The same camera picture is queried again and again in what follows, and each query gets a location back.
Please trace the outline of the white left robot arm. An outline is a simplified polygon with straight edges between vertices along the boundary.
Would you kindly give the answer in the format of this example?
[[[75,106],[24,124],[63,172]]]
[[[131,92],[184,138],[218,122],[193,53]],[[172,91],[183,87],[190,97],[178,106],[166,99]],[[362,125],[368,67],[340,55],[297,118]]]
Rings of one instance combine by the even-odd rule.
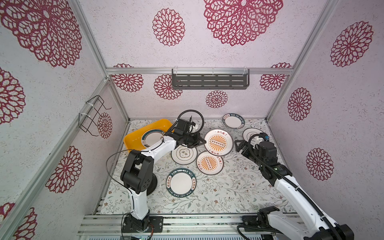
[[[151,186],[156,187],[152,184],[155,163],[179,146],[194,148],[205,144],[206,141],[201,137],[204,123],[205,121],[202,121],[197,128],[198,125],[191,119],[177,119],[154,145],[144,150],[129,150],[120,179],[130,193],[132,206],[130,216],[134,220],[138,222],[149,220],[147,192]]]

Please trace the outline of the green-rim red-line plate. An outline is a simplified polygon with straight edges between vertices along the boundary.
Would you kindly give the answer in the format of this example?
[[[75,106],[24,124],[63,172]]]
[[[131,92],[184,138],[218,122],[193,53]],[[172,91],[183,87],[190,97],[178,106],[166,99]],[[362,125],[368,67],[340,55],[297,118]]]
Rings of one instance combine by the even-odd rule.
[[[160,141],[164,136],[164,133],[164,131],[159,129],[149,130],[145,132],[141,137],[141,143],[144,147],[149,148],[150,146]]]

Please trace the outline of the large orange sunburst plate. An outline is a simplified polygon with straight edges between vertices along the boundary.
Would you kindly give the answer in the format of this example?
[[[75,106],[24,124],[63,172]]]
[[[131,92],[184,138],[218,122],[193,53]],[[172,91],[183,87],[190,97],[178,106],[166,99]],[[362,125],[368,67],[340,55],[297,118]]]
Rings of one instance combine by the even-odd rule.
[[[232,136],[225,130],[213,129],[205,134],[205,149],[212,155],[223,157],[228,155],[233,147],[234,140]]]

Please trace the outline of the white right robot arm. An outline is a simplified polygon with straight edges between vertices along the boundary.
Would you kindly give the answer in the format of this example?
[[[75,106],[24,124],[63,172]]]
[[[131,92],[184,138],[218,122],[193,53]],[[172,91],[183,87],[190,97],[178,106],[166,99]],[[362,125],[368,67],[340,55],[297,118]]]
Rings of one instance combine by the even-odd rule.
[[[237,228],[245,231],[279,233],[290,240],[353,240],[348,225],[340,225],[327,215],[299,186],[292,172],[278,163],[277,148],[262,138],[254,146],[245,140],[234,142],[236,151],[258,165],[263,177],[294,207],[302,224],[291,220],[275,206],[260,209],[256,215],[244,216]]]

